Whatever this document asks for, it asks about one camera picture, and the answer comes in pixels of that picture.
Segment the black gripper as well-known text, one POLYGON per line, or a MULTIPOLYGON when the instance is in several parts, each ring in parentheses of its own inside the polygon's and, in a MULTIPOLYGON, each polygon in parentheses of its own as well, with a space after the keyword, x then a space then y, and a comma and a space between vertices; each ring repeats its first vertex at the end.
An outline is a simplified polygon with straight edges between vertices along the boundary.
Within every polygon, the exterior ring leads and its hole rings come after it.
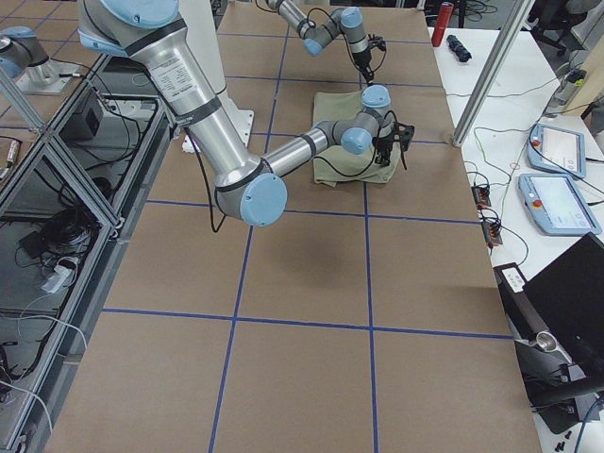
POLYGON ((372 86, 375 78, 375 72, 371 68, 371 59, 372 55, 370 50, 362 50, 353 53, 353 61, 357 69, 361 71, 361 75, 367 86, 372 86))
POLYGON ((376 158, 375 164, 389 166, 391 164, 391 154, 394 147, 395 133, 391 131, 388 135, 376 138, 376 158))

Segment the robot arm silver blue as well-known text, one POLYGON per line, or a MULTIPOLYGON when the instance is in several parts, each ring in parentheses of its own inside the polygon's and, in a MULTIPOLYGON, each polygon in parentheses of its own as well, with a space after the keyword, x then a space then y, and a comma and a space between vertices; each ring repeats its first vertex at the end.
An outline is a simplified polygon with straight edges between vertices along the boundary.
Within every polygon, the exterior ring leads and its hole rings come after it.
POLYGON ((371 65, 372 50, 378 48, 385 53, 386 44, 380 36, 366 32, 358 7, 336 8, 331 12, 324 10, 327 18, 322 24, 317 24, 310 18, 310 13, 304 13, 294 1, 263 1, 263 4, 266 8, 259 8, 283 18, 314 57, 337 38, 343 37, 353 66, 367 85, 373 84, 376 70, 371 65))
POLYGON ((285 210, 282 178, 340 145, 358 155, 374 146, 390 153, 397 124, 386 87, 370 85, 351 120, 322 121, 277 150, 250 153, 226 95, 215 23, 209 5, 177 1, 80 1, 83 46, 130 58, 147 71, 176 122, 200 147, 214 173, 213 199, 220 211, 251 226, 271 225, 285 210))

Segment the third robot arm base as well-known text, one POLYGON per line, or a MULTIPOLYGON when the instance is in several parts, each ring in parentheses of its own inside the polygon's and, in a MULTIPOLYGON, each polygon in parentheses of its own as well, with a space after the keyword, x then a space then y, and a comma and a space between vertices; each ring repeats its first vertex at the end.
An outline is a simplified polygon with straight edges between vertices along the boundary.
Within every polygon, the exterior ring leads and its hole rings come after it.
POLYGON ((27 26, 13 26, 1 31, 1 69, 25 94, 58 95, 80 73, 77 63, 51 59, 27 26))

